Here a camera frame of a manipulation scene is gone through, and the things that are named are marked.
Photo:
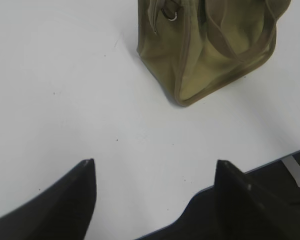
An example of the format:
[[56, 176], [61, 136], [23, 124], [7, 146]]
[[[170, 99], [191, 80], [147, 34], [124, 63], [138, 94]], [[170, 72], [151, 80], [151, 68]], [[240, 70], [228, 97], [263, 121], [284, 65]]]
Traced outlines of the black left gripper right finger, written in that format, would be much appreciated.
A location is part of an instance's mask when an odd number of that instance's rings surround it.
[[300, 240], [300, 210], [228, 160], [216, 164], [214, 204], [222, 240]]

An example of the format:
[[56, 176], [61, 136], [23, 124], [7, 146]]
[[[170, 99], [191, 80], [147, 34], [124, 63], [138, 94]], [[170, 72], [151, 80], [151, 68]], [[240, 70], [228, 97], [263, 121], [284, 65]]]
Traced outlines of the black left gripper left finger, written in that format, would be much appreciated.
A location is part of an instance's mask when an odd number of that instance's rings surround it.
[[95, 161], [86, 159], [41, 194], [0, 217], [0, 240], [83, 240], [95, 205]]

